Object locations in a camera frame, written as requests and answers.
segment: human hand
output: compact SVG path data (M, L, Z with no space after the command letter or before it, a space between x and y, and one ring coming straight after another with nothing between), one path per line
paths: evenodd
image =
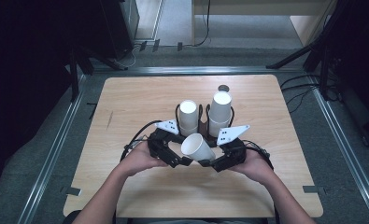
M275 176L268 163L256 151L246 150L246 159L243 163L231 167L229 170L238 172L262 185Z
M150 156L147 142L139 143L118 165L127 176L157 166L167 166L167 164Z

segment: black stand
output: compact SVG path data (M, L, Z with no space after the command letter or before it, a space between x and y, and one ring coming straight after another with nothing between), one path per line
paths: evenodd
M303 56L304 54L310 52L303 64L304 71L315 71L316 67L321 62L319 91L324 100L327 101L327 80L329 75L329 62L331 54L329 45L334 41L337 34L339 34L340 23L342 23L341 15L343 14L344 10L346 10L348 2L349 0L338 0L335 12L315 41L313 41L306 47L294 52L292 55L288 56L282 61L271 65L266 65L265 67L267 69L279 69L287 63L290 63L295 59Z

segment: white cup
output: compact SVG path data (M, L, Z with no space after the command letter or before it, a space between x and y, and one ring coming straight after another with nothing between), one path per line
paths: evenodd
M193 129L184 129L180 126L180 133L181 135L183 136L189 136L191 135L192 133L198 133L198 126L196 126L195 128Z
M212 118L209 118L208 121L208 132L213 137L219 137L220 129L221 128L228 128L228 125L230 124L230 120L228 119L224 122L216 122Z
M213 161L216 159L216 154L199 133L193 133L184 140L181 144L181 152L195 161Z
M198 107L192 100L181 102L178 114L180 128L192 130L198 127Z
M229 92L218 91L214 94L210 106L209 117L218 123L225 122L231 118L232 97Z

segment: table top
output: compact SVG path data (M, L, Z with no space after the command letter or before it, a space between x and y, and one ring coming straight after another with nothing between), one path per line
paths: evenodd
M191 99L204 108L211 104L219 85L227 85L233 97L233 126L250 125L241 140L250 140L271 154L276 174L312 217L323 209L317 193L304 193L314 186L304 153L276 77L191 76L113 77L106 81L95 111L73 188L68 195L67 216L85 206L119 163L123 147L148 122L175 118L175 109ZM147 128L149 135L155 127ZM169 145L179 156L180 145ZM219 147L212 148L219 157ZM189 167L158 167L126 181L117 217L273 217L274 207L266 189L244 175L217 173L194 161Z

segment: person's right hand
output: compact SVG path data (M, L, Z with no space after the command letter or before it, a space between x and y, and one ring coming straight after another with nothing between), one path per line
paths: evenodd
M258 152L247 150L246 154L246 160L243 163L237 164L229 170L241 173L264 185L269 178L275 175L274 171Z

